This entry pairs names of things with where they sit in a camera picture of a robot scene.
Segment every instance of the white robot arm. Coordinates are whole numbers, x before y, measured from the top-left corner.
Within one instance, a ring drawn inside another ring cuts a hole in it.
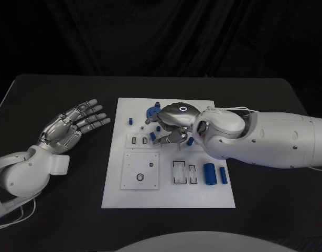
[[[249,114],[241,117],[229,110],[248,110]],[[190,131],[216,159],[235,158],[275,168],[322,166],[322,119],[251,111],[246,107],[209,107],[200,112],[190,104],[174,103],[146,121],[159,121],[173,131],[154,143],[182,142]]]
[[[69,156],[59,155],[78,143],[82,134],[107,124],[107,115],[91,100],[59,114],[41,134],[39,142],[28,152],[0,157],[0,186],[18,198],[2,203],[0,217],[29,202],[45,188],[51,175],[65,175]]]

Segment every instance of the black backdrop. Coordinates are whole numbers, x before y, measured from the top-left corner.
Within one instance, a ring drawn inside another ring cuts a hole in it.
[[[322,117],[322,1],[0,1],[0,101],[22,73],[279,77]]]

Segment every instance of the robotic hand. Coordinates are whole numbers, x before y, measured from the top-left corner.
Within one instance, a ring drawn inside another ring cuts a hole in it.
[[[110,123],[107,114],[92,115],[102,109],[97,103],[94,99],[56,116],[28,152],[0,157],[0,186],[18,196],[5,203],[0,201],[0,217],[41,194],[51,174],[67,174],[69,156],[59,154],[75,147],[84,134]]]
[[[246,110],[241,117],[230,110]],[[322,119],[291,113],[258,112],[246,107],[200,112],[173,103],[146,121],[159,121],[171,134],[154,141],[182,143],[187,132],[216,159],[235,158],[275,168],[322,166]]]

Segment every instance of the dark table surface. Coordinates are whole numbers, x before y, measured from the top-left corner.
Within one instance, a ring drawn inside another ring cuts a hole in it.
[[[322,172],[238,160],[228,161],[238,208],[102,209],[118,97],[215,100],[218,107],[307,114],[282,79],[19,76],[0,108],[0,156],[26,151],[56,114],[92,98],[113,122],[68,153],[68,175],[52,176],[35,215],[0,230],[0,251],[117,249],[192,230],[259,238],[322,236]]]

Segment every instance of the metal hand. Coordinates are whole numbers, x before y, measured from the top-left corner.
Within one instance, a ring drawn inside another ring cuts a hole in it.
[[[55,154],[62,154],[81,140],[82,134],[111,122],[107,114],[94,114],[104,107],[97,99],[79,104],[51,121],[42,131],[38,145]]]
[[[182,143],[187,140],[187,132],[193,131],[193,124],[200,111],[187,103],[179,102],[166,106],[160,113],[154,114],[146,121],[150,124],[159,121],[166,131],[171,131],[169,136],[156,139],[159,143]]]

